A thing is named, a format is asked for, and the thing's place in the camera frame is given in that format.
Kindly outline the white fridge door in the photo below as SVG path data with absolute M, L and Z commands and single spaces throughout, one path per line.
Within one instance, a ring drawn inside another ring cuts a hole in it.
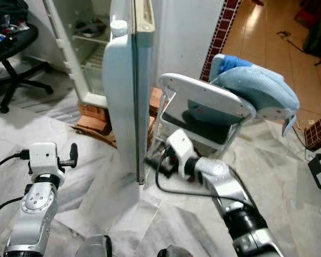
M 106 45 L 103 85 L 124 171 L 143 185 L 156 31 L 152 0 L 111 0 L 110 22 L 116 19 L 128 22 L 128 34 L 111 36 Z

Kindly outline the red bricks under fridge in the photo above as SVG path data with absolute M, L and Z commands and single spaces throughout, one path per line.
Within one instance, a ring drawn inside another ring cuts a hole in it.
M 116 147 L 116 137 L 112 134 L 111 118 L 106 108 L 96 105 L 88 105 L 79 102 L 78 110 L 80 118 L 73 125 L 78 134 L 89 135 L 94 139 L 106 142 L 112 147 Z

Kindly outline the clear fridge crisper drawer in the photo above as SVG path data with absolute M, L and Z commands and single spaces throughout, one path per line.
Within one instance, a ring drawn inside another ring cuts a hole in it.
M 105 96 L 102 79 L 102 62 L 86 62 L 81 64 L 87 89 L 95 95 Z

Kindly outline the dark item on fridge shelf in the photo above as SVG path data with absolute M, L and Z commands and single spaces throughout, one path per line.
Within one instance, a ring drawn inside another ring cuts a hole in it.
M 102 36 L 106 30 L 106 25 L 100 19 L 78 20 L 75 22 L 75 31 L 85 37 Z

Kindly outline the white plastic chair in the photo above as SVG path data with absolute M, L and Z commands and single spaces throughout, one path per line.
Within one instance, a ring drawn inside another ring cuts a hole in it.
M 158 81 L 163 93 L 148 156 L 159 153 L 170 134 L 183 129 L 200 156 L 220 159 L 256 115 L 251 103 L 205 81 L 177 73 L 164 73 Z

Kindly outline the grey robot right leg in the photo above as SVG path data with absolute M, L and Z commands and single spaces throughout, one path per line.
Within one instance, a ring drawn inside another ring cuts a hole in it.
M 193 257 L 187 249 L 175 245 L 170 245 L 160 250 L 157 257 Z

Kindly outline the grey robot leg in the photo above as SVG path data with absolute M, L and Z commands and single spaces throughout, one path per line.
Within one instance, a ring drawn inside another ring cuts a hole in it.
M 75 257 L 112 257 L 112 241 L 109 235 L 94 235 L 85 239 Z
M 160 250 L 157 257 L 193 257 L 187 249 L 175 245 L 170 245 Z

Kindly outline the grey robot left leg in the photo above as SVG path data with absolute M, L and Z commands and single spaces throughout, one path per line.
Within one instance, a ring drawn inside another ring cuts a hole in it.
M 112 257 L 112 241 L 109 235 L 94 235 L 85 239 L 75 257 Z

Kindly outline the blue quilted cushion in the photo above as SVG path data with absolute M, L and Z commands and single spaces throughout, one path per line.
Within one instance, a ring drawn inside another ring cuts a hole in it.
M 237 56 L 217 54 L 210 64 L 209 83 L 249 101 L 256 118 L 282 120 L 282 137 L 293 129 L 300 101 L 279 73 Z

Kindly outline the black office chair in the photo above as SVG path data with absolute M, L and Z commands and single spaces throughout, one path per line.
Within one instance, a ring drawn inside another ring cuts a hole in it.
M 27 49 L 39 36 L 35 25 L 27 22 L 29 6 L 25 0 L 0 0 L 0 86 L 7 85 L 0 101 L 0 112 L 9 112 L 9 103 L 21 84 L 42 88 L 48 95 L 55 91 L 47 84 L 30 80 L 38 71 L 51 72 L 48 62 L 40 62 L 27 71 L 17 73 L 9 58 Z

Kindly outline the white round bottle cap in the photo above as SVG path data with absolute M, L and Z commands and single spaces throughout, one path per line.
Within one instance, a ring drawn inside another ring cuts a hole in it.
M 128 34 L 128 22 L 126 20 L 116 19 L 110 22 L 112 39 L 126 36 Z

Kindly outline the low red tiled kerb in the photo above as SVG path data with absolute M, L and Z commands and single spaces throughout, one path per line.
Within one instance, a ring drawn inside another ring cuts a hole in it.
M 321 118 L 304 130 L 305 146 L 312 152 L 321 148 Z

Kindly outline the red tiled wall edge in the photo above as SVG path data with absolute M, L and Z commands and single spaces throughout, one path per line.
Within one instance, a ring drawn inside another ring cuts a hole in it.
M 200 74 L 200 79 L 209 81 L 210 65 L 216 54 L 221 53 L 226 43 L 227 36 L 231 31 L 232 24 L 243 0 L 223 0 L 223 5 L 210 40 L 207 55 Z

